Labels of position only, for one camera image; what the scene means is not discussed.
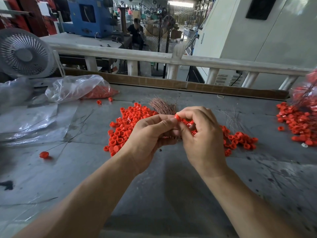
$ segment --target white fan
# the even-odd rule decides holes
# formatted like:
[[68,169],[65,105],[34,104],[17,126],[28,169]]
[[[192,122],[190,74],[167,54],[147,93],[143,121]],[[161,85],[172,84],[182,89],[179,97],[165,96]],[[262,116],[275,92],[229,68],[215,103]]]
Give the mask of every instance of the white fan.
[[12,78],[48,77],[64,68],[56,51],[34,34],[18,28],[0,30],[0,67]]

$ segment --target man in black shirt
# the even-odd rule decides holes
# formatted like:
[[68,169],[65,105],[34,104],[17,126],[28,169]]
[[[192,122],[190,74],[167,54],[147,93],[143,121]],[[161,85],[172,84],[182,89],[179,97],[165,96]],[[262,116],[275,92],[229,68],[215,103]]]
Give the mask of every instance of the man in black shirt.
[[144,41],[140,35],[140,33],[143,33],[143,27],[139,24],[139,19],[134,18],[133,24],[131,24],[127,30],[132,34],[132,43],[139,44],[139,50],[143,49]]

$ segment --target forearm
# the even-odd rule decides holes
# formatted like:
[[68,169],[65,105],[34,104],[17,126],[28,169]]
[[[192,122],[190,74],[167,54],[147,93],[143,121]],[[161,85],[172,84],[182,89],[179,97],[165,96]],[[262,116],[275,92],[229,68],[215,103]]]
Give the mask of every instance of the forearm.
[[131,159],[119,152],[15,237],[97,237],[136,175]]
[[227,174],[202,177],[240,238],[299,237],[264,200],[228,168]]

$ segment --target metal table surface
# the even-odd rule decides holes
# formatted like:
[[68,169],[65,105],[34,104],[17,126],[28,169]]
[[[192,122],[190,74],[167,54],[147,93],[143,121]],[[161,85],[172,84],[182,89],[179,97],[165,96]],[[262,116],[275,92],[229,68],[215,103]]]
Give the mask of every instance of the metal table surface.
[[[279,101],[186,91],[113,85],[120,90],[113,102],[84,100],[78,106],[64,140],[54,143],[1,148],[0,180],[14,181],[13,190],[0,188],[0,235],[11,237],[38,213],[62,200],[82,180],[110,158],[109,123],[120,107],[147,105],[160,96],[186,106],[211,108],[219,123],[259,138],[257,149],[236,149],[227,158],[245,184],[269,202],[307,237],[317,236],[316,148],[291,141],[278,132]],[[38,157],[49,150],[53,160]],[[237,237],[220,205],[189,164],[182,143],[156,152],[150,167],[137,176],[100,237]]]

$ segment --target left hand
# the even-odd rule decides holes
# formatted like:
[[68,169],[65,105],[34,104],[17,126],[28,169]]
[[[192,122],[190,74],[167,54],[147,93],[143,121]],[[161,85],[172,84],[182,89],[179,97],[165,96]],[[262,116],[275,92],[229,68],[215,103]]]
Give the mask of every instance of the left hand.
[[164,136],[180,136],[177,119],[173,115],[158,114],[141,119],[119,152],[133,159],[140,174],[148,168],[158,148],[176,144],[176,139],[163,139]]

